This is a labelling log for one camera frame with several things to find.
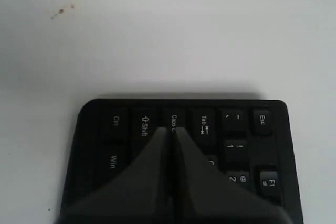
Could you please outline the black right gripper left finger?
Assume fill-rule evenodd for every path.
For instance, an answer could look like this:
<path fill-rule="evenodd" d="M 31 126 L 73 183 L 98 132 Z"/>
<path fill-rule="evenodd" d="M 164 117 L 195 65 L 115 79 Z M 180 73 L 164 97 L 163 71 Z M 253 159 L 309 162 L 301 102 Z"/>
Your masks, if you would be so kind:
<path fill-rule="evenodd" d="M 168 223 L 169 152 L 169 132 L 159 127 L 124 171 L 66 207 L 57 222 Z"/>

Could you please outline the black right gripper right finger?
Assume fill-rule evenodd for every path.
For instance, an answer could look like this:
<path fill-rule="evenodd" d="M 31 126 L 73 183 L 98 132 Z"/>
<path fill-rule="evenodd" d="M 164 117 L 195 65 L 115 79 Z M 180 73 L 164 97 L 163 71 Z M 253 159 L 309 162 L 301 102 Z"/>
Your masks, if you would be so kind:
<path fill-rule="evenodd" d="M 291 223 L 279 206 L 229 181 L 210 164 L 187 130 L 173 135 L 177 223 Z"/>

